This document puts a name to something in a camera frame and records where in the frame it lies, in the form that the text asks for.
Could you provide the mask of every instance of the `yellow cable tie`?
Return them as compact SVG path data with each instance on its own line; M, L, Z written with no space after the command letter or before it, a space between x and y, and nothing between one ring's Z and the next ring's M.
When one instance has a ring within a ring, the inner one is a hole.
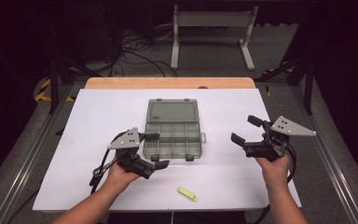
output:
M199 201L199 198L196 197L196 195L194 195L192 192L188 191L187 189L184 189L184 188L178 188L178 191L180 193L182 193L183 195L185 195L187 198L193 200L193 202L198 202Z

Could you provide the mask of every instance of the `metal stand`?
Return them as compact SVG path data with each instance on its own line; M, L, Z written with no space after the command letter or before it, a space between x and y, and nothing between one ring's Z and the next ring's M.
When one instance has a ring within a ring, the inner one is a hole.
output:
M243 58L248 70L255 70L251 54L248 50L249 39L255 24L258 7L253 7L252 11L243 12L201 12L201 11L181 11L178 6L173 10L173 45L171 68L178 68L179 60L179 26L224 26L224 27L244 27L246 34L239 43Z

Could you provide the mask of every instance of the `black cable bundle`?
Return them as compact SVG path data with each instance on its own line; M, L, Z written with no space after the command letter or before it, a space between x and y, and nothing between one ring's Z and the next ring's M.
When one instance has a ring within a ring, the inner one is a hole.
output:
M292 169L290 171L290 175L287 176L287 183L289 183L293 179L293 177L295 176L297 157L296 157L295 149L290 144L287 145L287 151L289 152L289 155L292 158ZM256 220L255 222L248 223L246 221L246 218L245 218L245 224L259 224L259 223L261 223L264 220L264 218L266 217L266 215L269 213L269 209L270 209L270 207L269 207L269 205L267 205L267 207L265 207L263 209L263 212L261 213L261 215L258 218L258 220Z

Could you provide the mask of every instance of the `black curtain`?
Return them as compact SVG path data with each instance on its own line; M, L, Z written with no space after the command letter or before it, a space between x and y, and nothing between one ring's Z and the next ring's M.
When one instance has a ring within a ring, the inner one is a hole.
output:
M358 164L358 1L344 5L340 19L315 57L315 78L341 136Z
M36 107L48 60L11 1L0 1L0 166Z

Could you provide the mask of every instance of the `forearm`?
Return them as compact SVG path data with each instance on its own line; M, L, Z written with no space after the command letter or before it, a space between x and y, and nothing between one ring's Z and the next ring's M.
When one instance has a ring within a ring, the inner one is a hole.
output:
M106 214L118 195L118 190L102 186L53 223L97 223Z
M289 188L269 189L268 198L275 224L308 223L290 194Z

